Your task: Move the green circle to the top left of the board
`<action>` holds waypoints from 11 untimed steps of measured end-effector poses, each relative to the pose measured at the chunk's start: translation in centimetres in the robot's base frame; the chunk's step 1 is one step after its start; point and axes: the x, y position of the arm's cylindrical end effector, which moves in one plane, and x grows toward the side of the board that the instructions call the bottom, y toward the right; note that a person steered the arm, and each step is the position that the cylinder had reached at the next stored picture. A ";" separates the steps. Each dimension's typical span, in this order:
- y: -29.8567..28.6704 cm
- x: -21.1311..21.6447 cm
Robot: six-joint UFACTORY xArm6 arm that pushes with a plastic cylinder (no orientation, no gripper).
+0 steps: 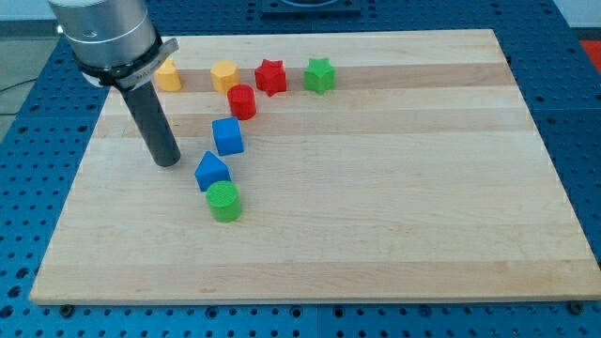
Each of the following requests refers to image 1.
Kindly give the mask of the yellow block behind arm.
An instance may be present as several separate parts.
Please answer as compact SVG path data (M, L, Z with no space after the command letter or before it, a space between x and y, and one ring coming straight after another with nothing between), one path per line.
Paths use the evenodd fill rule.
M154 79L158 87L167 92L177 92L182 89L175 60L167 57L154 73Z

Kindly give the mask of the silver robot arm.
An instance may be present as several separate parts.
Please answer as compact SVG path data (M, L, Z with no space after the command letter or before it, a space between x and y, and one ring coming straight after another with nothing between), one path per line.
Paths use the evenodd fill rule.
M178 50L164 41L144 0L50 0L50 7L88 81L133 90Z

